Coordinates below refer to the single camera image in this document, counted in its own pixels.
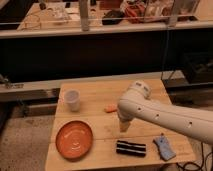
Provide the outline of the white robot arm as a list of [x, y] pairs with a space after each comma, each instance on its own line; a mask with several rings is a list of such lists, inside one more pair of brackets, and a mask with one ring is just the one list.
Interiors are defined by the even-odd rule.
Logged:
[[145, 82], [133, 82], [118, 101], [120, 121], [141, 119], [213, 145], [213, 111], [154, 102], [150, 94]]

